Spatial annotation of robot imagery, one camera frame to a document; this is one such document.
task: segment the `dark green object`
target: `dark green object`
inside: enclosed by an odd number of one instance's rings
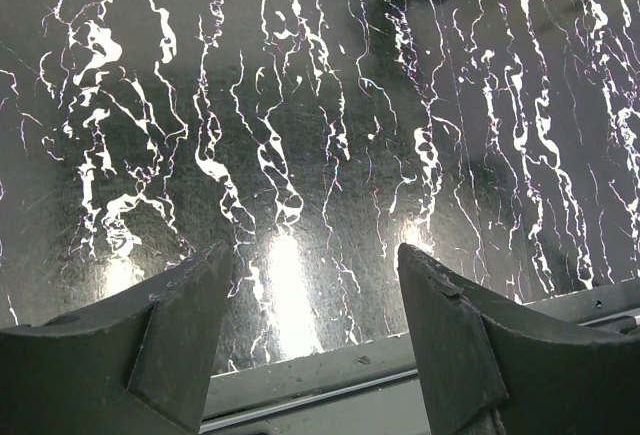
[[[231,266],[220,243],[41,327],[0,330],[0,433],[198,433]]]
[[[398,273],[434,435],[639,433],[640,338],[518,305],[410,245]]]

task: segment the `gray floor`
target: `gray floor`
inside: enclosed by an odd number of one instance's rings
[[[640,0],[0,0],[0,326],[224,239],[216,371],[406,330],[398,243],[636,277]]]

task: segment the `marble tabletop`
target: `marble tabletop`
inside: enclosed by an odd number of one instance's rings
[[[218,239],[218,373],[406,331],[401,241],[638,276],[640,0],[0,0],[0,327]]]

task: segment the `glossy black surface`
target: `glossy black surface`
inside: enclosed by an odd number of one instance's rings
[[[218,371],[405,331],[401,240],[521,302],[636,277],[639,4],[0,0],[0,325],[218,238]]]

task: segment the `black marble surface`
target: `black marble surface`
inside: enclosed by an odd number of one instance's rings
[[[638,276],[640,0],[0,0],[0,326],[222,238],[216,371],[406,330],[408,241],[527,302]]]

